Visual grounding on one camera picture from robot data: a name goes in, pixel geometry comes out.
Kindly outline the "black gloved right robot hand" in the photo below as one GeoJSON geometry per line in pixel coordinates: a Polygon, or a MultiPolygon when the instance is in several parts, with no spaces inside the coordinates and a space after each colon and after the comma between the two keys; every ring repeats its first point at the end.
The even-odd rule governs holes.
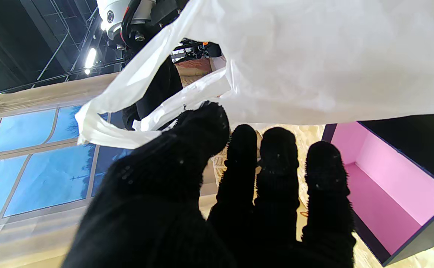
{"type": "Polygon", "coordinates": [[[159,67],[143,97],[133,105],[122,110],[123,123],[132,131],[133,122],[141,121],[159,105],[183,89],[178,70],[171,59],[167,58],[159,67]]]}

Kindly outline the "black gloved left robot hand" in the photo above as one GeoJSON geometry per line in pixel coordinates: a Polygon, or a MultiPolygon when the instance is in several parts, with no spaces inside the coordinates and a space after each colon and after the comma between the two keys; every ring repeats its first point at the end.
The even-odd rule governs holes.
{"type": "Polygon", "coordinates": [[[204,102],[117,160],[91,201],[64,268],[352,268],[354,219],[341,154],[312,144],[307,224],[296,239],[296,138],[230,131],[204,102]]]}

